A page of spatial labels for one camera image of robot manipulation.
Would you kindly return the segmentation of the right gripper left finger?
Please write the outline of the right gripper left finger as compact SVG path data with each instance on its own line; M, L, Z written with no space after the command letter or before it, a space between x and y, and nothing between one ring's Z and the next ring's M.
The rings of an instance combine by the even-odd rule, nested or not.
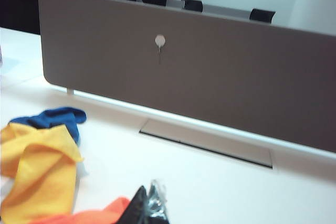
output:
M146 189L144 186L140 186L122 216L119 218L119 224L150 223L147 206L148 196Z

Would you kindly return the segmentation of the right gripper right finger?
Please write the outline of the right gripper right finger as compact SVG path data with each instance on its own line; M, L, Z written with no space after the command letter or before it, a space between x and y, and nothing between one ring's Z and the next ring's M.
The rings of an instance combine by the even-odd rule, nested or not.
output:
M170 223L166 203L165 186L156 179L152 180L146 207L148 223Z

